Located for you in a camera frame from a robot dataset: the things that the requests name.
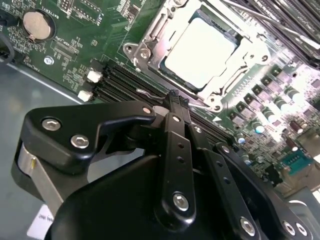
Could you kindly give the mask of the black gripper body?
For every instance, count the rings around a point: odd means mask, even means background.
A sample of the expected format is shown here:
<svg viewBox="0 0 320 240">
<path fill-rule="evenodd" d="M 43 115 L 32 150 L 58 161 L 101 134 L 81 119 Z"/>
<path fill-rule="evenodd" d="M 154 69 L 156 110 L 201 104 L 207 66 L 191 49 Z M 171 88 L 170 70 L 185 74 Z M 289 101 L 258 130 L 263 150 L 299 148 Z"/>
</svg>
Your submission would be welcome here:
<svg viewBox="0 0 320 240">
<path fill-rule="evenodd" d="M 72 193 L 60 206 L 48 240 L 232 240 L 212 180 L 193 174 L 196 218 L 171 232 L 154 213 L 159 159 L 139 157 Z"/>
</svg>

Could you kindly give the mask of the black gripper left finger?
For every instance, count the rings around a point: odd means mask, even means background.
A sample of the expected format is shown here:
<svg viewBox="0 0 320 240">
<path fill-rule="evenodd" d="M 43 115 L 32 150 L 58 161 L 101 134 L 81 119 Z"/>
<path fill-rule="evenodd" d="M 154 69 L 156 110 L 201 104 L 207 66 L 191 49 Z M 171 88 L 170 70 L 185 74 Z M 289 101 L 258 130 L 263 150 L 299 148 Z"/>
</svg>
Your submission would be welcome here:
<svg viewBox="0 0 320 240">
<path fill-rule="evenodd" d="M 140 157 L 159 160 L 154 214 L 162 226 L 196 219 L 192 145 L 181 105 L 165 115 L 138 101 L 42 107 L 23 120 L 17 183 L 40 197 L 53 220 L 77 190 Z"/>
</svg>

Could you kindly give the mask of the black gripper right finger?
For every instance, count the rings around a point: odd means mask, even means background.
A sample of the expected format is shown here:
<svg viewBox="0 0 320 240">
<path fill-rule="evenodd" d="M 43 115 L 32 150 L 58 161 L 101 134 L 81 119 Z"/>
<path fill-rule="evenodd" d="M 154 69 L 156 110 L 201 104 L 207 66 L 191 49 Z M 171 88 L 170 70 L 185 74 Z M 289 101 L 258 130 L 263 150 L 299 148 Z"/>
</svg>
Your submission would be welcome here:
<svg viewBox="0 0 320 240">
<path fill-rule="evenodd" d="M 312 240 L 313 233 L 273 190 L 240 158 L 234 138 L 213 127 L 206 135 L 193 124 L 189 99 L 180 109 L 195 158 L 205 164 L 220 198 L 230 240 Z"/>
</svg>

